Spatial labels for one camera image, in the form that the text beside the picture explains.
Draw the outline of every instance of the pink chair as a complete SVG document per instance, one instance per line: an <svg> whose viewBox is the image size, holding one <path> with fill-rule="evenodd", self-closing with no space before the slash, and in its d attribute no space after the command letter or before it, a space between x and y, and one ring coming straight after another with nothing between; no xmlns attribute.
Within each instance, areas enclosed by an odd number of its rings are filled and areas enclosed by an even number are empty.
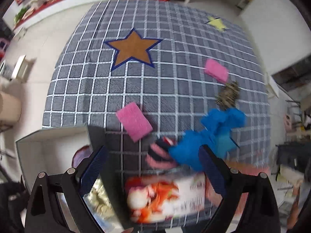
<svg viewBox="0 0 311 233"><path fill-rule="evenodd" d="M9 46L10 41L0 38L0 60L4 57L5 51L7 50L7 47Z"/></svg>
<svg viewBox="0 0 311 233"><path fill-rule="evenodd" d="M284 120L285 131L286 132L293 131L291 117L289 115L285 115L283 120Z"/></svg>

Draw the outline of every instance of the blue gripper pad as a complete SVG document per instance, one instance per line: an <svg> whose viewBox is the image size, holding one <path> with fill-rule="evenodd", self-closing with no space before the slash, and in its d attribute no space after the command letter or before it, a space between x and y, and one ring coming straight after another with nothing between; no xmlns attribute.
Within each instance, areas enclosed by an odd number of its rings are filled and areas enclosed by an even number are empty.
<svg viewBox="0 0 311 233"><path fill-rule="evenodd" d="M199 160L215 192L224 198L226 196L225 179L202 146L199 148Z"/></svg>
<svg viewBox="0 0 311 233"><path fill-rule="evenodd" d="M98 150L97 154L94 156L88 168L83 173L82 177L80 178L79 194L81 195L81 197L91 191L95 180L98 178L98 175L103 168L105 161L107 160L107 156L108 151L105 146L103 146L101 149Z"/></svg>

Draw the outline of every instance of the yellow star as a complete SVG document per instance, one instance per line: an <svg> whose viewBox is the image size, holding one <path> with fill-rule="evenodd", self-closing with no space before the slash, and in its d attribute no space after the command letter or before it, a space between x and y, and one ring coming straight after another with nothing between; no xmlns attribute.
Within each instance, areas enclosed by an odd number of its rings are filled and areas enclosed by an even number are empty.
<svg viewBox="0 0 311 233"><path fill-rule="evenodd" d="M208 20L208 24L214 26L218 31L223 32L224 29L226 29L226 26L220 18L215 19L213 17L208 17Z"/></svg>
<svg viewBox="0 0 311 233"><path fill-rule="evenodd" d="M110 47L117 50L111 70L113 71L129 60L137 60L154 67L149 50L161 41L161 39L142 38L132 29L125 39L105 42Z"/></svg>

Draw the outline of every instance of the brown star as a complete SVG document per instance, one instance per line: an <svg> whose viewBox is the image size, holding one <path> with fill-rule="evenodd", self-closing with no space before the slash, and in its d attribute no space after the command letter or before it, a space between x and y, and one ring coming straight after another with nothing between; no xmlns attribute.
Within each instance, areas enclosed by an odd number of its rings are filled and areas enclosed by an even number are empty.
<svg viewBox="0 0 311 233"><path fill-rule="evenodd" d="M125 39L105 42L111 48L117 50L111 71L129 60L137 60L154 67L149 50L161 41L162 39L142 38L135 29L132 29Z"/></svg>

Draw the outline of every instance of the metal screw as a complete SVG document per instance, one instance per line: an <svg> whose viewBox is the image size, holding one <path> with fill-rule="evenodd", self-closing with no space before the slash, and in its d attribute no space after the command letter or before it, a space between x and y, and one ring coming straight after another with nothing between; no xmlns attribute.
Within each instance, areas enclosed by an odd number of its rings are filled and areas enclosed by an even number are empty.
<svg viewBox="0 0 311 233"><path fill-rule="evenodd" d="M261 172L259 175L260 175L260 177L262 177L263 179L265 179L265 178L268 177L267 174L265 174L264 172Z"/></svg>
<svg viewBox="0 0 311 233"><path fill-rule="evenodd" d="M41 178L43 178L45 176L45 172L41 172L41 173L39 173L38 174L38 177L41 179Z"/></svg>
<svg viewBox="0 0 311 233"><path fill-rule="evenodd" d="M69 169L67 170L67 173L68 173L68 174L74 174L75 171L76 171L75 168L69 168Z"/></svg>
<svg viewBox="0 0 311 233"><path fill-rule="evenodd" d="M230 172L233 173L233 174L237 174L238 173L238 170L236 170L235 168L230 168Z"/></svg>

